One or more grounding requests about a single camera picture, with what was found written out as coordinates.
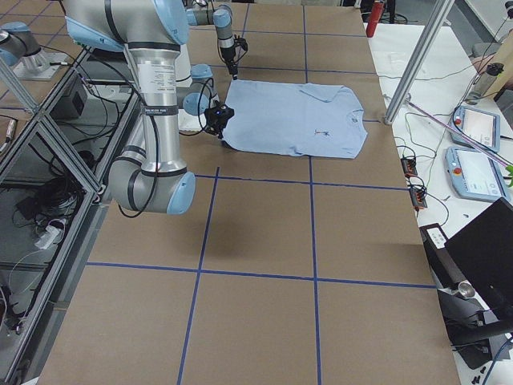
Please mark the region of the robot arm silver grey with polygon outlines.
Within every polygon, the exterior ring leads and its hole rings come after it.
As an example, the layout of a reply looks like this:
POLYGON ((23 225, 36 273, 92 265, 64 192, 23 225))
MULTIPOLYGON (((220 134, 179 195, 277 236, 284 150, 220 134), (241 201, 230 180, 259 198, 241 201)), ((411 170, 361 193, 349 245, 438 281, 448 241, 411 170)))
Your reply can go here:
POLYGON ((65 1, 68 34, 79 44, 125 55, 141 112, 127 145, 111 164, 108 186, 119 211, 180 215, 193 200, 196 177, 180 154, 179 112, 197 117, 200 129, 221 137, 234 111, 221 103, 212 75, 190 67, 191 25, 213 25, 231 75, 236 40, 232 11, 185 7, 181 1, 65 1))
POLYGON ((234 80, 238 79, 240 58, 237 49, 248 50, 244 38, 232 30, 232 9, 227 4, 214 6, 213 2, 192 6, 192 1, 179 1, 185 9, 189 26, 214 26, 217 39, 217 52, 221 61, 234 80))

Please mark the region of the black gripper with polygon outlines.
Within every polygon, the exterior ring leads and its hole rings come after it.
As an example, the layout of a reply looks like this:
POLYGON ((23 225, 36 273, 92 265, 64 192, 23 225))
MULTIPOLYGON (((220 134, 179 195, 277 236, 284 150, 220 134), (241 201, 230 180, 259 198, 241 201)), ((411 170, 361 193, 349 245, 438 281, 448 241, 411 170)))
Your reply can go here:
POLYGON ((235 47, 224 48, 224 63, 228 68, 228 73, 232 75, 232 79, 238 80, 238 62, 235 47))
POLYGON ((214 116, 208 118, 208 133, 210 135, 218 135, 218 138, 223 140, 223 130, 225 129, 227 122, 228 120, 224 117, 214 116))

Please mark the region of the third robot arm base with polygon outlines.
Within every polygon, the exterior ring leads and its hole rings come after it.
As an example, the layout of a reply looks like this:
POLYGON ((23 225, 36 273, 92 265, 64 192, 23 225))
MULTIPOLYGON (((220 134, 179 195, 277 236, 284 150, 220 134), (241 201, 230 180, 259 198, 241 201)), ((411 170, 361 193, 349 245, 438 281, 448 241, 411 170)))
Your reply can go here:
POLYGON ((8 22, 1 25, 1 59, 19 79, 49 81, 68 55, 47 52, 24 22, 8 22))

